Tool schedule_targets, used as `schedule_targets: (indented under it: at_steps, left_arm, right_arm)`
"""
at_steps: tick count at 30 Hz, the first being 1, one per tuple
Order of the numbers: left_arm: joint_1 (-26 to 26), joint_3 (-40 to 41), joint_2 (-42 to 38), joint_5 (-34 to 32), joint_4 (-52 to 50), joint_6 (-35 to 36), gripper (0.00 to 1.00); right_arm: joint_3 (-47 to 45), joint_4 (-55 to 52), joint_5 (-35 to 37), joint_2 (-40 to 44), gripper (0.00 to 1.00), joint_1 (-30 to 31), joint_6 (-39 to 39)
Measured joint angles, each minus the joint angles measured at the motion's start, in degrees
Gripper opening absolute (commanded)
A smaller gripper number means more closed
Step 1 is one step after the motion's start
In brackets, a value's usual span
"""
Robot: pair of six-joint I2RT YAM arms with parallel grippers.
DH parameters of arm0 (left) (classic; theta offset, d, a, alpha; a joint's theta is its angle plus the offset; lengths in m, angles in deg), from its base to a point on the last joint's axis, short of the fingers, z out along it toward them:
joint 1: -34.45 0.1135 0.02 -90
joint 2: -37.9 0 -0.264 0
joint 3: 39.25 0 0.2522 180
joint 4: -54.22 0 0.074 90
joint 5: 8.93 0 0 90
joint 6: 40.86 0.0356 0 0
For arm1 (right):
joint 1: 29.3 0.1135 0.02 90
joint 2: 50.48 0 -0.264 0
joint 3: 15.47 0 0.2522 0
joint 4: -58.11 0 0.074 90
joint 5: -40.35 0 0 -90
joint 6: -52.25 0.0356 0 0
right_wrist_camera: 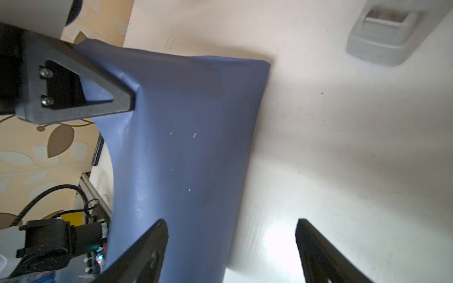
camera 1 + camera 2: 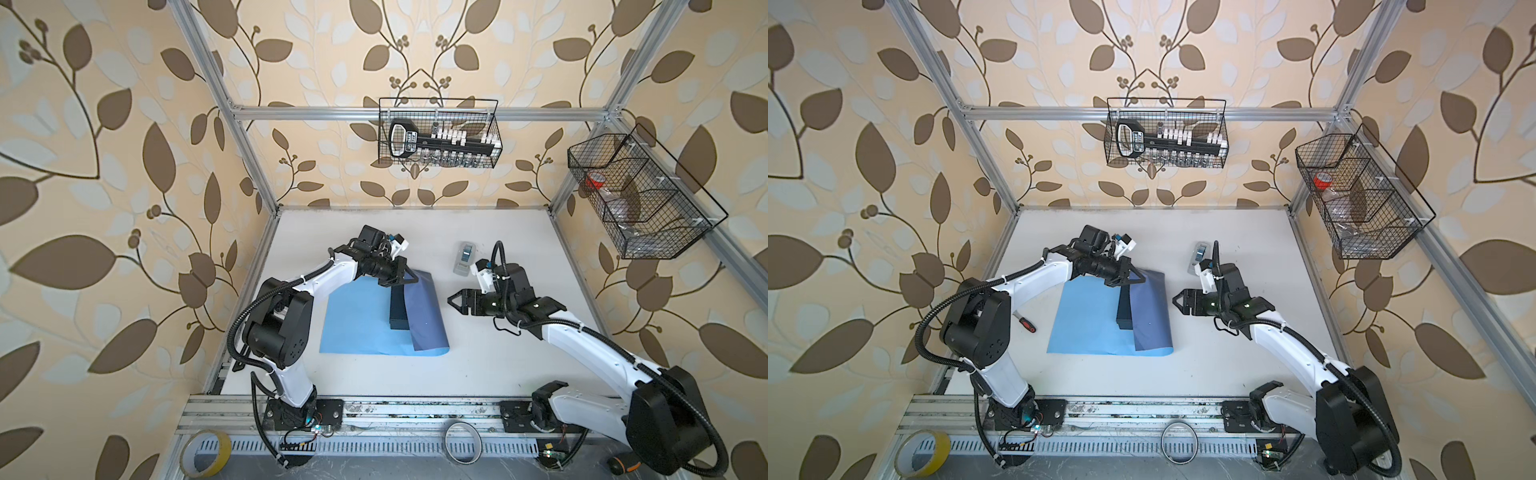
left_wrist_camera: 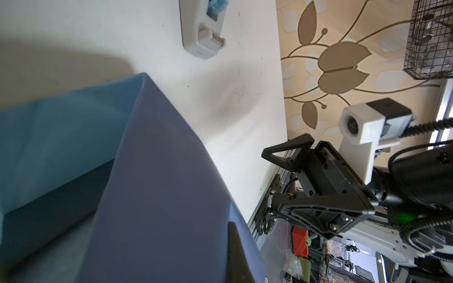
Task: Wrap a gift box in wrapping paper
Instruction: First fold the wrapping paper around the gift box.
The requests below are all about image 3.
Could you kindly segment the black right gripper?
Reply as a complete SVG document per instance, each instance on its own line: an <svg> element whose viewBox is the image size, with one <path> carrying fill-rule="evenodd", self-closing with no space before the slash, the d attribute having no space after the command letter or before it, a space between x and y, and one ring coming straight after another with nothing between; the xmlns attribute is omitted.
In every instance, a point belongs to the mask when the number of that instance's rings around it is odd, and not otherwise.
<svg viewBox="0 0 453 283"><path fill-rule="evenodd" d="M275 193L270 212L293 226L333 239L376 212L376 198L329 143L306 133L267 147L261 157L296 173L304 192Z"/></svg>

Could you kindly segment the dark navy gift box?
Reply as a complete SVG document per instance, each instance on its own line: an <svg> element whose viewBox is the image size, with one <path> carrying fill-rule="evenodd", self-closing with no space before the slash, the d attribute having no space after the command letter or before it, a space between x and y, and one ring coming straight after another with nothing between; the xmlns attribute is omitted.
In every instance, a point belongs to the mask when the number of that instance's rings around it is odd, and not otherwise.
<svg viewBox="0 0 453 283"><path fill-rule="evenodd" d="M113 163L111 160L7 213L2 227L1 266L13 267L92 215Z"/></svg>

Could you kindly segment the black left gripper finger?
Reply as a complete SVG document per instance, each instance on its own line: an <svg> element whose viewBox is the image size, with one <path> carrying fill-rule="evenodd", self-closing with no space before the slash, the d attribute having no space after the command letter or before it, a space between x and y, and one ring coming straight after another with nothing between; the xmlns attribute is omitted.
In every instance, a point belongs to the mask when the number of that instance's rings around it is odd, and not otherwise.
<svg viewBox="0 0 453 283"><path fill-rule="evenodd" d="M228 223L227 283L255 283L252 266L248 261L251 235L244 233L234 222Z"/></svg>

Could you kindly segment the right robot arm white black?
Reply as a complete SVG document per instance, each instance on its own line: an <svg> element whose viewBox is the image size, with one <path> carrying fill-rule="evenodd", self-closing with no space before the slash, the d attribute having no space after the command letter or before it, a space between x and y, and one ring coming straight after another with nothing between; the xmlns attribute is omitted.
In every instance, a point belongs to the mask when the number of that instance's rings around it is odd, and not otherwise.
<svg viewBox="0 0 453 283"><path fill-rule="evenodd" d="M388 211L388 225L399 242L420 255L451 262L443 252L453 242L453 143L443 141L395 153L387 171L372 168L370 181L329 143L309 134L263 150L262 157L296 175L305 195L273 195L259 220L273 217L308 228L330 240L371 218L378 206Z"/></svg>

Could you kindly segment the blue wrapping paper sheet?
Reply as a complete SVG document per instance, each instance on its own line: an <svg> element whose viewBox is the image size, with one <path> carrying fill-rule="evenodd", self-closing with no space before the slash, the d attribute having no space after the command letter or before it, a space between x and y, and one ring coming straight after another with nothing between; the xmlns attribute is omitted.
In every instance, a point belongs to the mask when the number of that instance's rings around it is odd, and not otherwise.
<svg viewBox="0 0 453 283"><path fill-rule="evenodd" d="M1 110L4 216L113 160L96 211L8 283L226 283L228 223L251 235L199 137L145 73Z"/></svg>

